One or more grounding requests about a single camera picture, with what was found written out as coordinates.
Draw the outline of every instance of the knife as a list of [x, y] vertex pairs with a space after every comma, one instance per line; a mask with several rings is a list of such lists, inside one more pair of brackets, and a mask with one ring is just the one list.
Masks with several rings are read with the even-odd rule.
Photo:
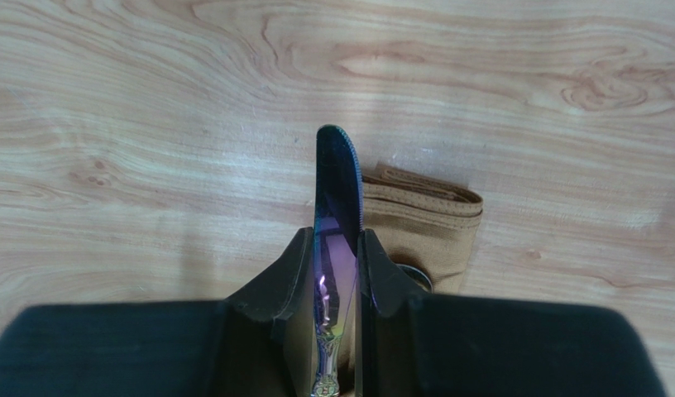
[[357, 279], [357, 238], [362, 230], [362, 177], [345, 131], [323, 126], [316, 137], [314, 319], [318, 368], [313, 397], [334, 397], [338, 350]]

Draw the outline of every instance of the wood grain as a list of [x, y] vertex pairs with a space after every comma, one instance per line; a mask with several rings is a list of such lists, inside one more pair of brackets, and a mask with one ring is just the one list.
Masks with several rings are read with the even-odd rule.
[[230, 294], [328, 122], [485, 198], [466, 294], [618, 309], [675, 395], [675, 0], [0, 1], [0, 332]]

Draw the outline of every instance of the metal ring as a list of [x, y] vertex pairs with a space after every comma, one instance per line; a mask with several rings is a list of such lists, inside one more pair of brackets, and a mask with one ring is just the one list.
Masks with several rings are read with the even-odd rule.
[[420, 269], [411, 265], [404, 265], [403, 263], [396, 264], [408, 277], [410, 277], [416, 284], [419, 285], [426, 292], [433, 292], [433, 283], [430, 278]]

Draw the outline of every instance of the folded cloth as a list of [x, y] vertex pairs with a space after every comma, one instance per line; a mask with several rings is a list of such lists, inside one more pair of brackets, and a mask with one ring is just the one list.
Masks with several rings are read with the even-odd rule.
[[[480, 225], [482, 197], [461, 186], [392, 167], [380, 166], [376, 171], [376, 176], [363, 176], [365, 228], [375, 231], [393, 262], [423, 271], [433, 283], [433, 292], [456, 294]], [[354, 368], [353, 333], [343, 337], [345, 349], [339, 360], [341, 368], [349, 368], [345, 373]]]

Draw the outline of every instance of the brown fabric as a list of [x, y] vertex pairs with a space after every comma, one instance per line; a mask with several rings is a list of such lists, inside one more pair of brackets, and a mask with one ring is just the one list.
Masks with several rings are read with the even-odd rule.
[[[479, 194], [391, 167], [380, 167], [363, 181], [364, 226], [375, 231], [389, 258], [423, 271], [434, 292], [456, 294], [481, 221]], [[343, 337], [339, 357], [346, 373], [354, 371], [353, 333]]]

